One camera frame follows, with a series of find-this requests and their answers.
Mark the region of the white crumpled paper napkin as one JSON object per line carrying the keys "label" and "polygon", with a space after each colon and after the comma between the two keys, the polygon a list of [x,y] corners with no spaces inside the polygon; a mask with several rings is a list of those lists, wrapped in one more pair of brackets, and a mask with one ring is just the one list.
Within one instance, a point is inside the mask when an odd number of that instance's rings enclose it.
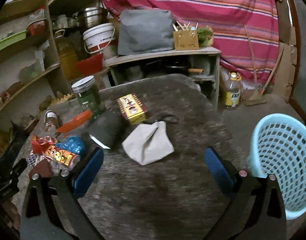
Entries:
{"label": "white crumpled paper napkin", "polygon": [[142,166],[159,161],[174,152],[164,121],[138,125],[123,141],[122,146],[125,153]]}

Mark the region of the grey fabric cover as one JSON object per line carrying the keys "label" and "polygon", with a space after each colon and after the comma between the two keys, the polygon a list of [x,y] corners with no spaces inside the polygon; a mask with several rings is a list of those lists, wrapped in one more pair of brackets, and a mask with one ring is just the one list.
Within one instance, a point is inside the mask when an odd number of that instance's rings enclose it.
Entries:
{"label": "grey fabric cover", "polygon": [[118,55],[174,49],[173,15],[161,9],[124,10],[120,14]]}

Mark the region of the orange cartoon snack bag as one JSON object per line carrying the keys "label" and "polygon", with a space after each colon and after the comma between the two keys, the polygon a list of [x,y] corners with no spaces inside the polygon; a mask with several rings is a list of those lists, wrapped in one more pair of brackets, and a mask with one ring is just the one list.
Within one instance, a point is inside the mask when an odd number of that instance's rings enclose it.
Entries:
{"label": "orange cartoon snack bag", "polygon": [[70,169],[80,161],[80,155],[58,148],[55,145],[49,146],[43,154]]}

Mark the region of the yellow red cardboard box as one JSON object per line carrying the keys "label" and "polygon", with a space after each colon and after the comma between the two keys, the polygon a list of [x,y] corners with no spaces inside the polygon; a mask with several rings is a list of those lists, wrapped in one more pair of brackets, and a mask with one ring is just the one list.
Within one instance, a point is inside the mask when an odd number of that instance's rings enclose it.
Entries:
{"label": "yellow red cardboard box", "polygon": [[131,93],[117,99],[120,112],[130,125],[137,125],[146,120],[148,112],[139,98]]}

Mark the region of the blue plastic bag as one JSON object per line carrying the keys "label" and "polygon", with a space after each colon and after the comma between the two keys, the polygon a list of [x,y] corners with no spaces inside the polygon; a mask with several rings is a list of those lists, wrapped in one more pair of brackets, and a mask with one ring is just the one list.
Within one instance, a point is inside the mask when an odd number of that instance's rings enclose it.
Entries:
{"label": "blue plastic bag", "polygon": [[85,143],[81,137],[77,135],[67,137],[65,141],[57,142],[55,146],[59,149],[66,150],[77,155],[84,155],[87,151]]}

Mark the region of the orange plastic wrapper strip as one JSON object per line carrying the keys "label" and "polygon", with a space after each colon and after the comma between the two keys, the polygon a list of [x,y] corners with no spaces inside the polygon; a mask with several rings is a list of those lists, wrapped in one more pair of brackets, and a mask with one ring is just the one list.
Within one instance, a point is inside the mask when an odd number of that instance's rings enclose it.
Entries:
{"label": "orange plastic wrapper strip", "polygon": [[92,112],[88,109],[65,122],[61,127],[57,128],[56,131],[59,133],[67,133],[86,123],[90,118],[92,118]]}

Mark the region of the stainless steel pot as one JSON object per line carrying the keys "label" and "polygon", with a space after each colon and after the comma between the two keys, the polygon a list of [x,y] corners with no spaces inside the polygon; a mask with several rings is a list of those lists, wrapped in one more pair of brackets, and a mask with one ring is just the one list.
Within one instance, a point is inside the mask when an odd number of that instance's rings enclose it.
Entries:
{"label": "stainless steel pot", "polygon": [[102,7],[88,7],[78,12],[78,22],[81,29],[87,30],[107,23],[108,10]]}

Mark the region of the yellow-labelled oil bottle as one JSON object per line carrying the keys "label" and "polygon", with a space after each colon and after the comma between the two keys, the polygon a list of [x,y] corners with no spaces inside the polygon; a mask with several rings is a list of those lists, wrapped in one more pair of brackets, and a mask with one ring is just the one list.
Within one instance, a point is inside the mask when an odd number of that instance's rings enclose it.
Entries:
{"label": "yellow-labelled oil bottle", "polygon": [[224,103],[226,107],[236,107],[242,93],[242,77],[238,72],[229,72],[225,81]]}

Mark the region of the light blue plastic basket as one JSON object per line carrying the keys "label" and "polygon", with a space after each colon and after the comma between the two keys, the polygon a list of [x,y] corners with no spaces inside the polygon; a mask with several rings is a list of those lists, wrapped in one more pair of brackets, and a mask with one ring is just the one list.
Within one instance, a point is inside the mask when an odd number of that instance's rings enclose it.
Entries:
{"label": "light blue plastic basket", "polygon": [[269,114],[255,126],[248,163],[256,177],[277,178],[288,220],[306,212],[306,126],[282,113]]}

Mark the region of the white plastic bucket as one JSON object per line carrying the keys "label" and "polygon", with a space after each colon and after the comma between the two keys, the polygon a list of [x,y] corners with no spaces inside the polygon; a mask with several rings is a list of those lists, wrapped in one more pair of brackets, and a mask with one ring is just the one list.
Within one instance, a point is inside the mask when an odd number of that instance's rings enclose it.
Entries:
{"label": "white plastic bucket", "polygon": [[84,48],[87,53],[101,53],[115,40],[115,27],[112,23],[96,25],[86,30],[83,35]]}

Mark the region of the red plastic basket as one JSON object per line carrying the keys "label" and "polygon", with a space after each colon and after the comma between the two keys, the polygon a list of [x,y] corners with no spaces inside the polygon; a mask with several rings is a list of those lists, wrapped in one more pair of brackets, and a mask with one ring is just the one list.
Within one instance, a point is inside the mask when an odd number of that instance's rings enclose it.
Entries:
{"label": "red plastic basket", "polygon": [[103,69],[103,54],[95,54],[88,59],[82,60],[76,64],[77,70],[83,76],[96,74]]}

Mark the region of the green-labelled clear jar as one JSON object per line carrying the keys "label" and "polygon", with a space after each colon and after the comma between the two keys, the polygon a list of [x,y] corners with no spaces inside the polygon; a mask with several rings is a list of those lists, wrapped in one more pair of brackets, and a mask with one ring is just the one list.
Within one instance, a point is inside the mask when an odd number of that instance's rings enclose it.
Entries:
{"label": "green-labelled clear jar", "polygon": [[93,120],[105,112],[106,107],[100,97],[99,89],[93,75],[80,79],[73,83],[71,87],[81,108],[84,111],[89,109],[92,113],[91,118]]}

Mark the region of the red crumpled wrapper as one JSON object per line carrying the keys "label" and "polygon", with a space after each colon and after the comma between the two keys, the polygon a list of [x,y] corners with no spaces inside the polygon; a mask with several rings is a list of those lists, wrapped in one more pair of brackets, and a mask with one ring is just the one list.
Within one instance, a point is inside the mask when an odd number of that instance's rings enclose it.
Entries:
{"label": "red crumpled wrapper", "polygon": [[57,139],[51,136],[38,137],[33,135],[31,139],[32,152],[42,155],[50,146],[55,145],[57,142]]}

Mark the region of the small clear spice bottle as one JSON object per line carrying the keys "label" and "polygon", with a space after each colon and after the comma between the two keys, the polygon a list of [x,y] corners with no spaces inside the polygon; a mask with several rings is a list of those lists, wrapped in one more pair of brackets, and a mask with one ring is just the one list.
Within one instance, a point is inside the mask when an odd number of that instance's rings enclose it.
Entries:
{"label": "small clear spice bottle", "polygon": [[57,129],[59,127],[59,120],[56,113],[52,110],[48,110],[44,115],[45,131],[50,129]]}

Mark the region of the green plastic tray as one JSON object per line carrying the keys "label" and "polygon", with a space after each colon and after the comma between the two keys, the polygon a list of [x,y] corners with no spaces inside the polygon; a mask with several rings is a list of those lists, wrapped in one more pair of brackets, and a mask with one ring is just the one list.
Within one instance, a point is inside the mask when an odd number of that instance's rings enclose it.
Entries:
{"label": "green plastic tray", "polygon": [[16,43],[16,42],[19,42],[19,41],[22,41],[26,38],[26,35],[27,35],[27,31],[24,30],[22,32],[19,32],[19,33],[15,33],[13,35],[9,35],[3,39],[0,40],[0,50]]}

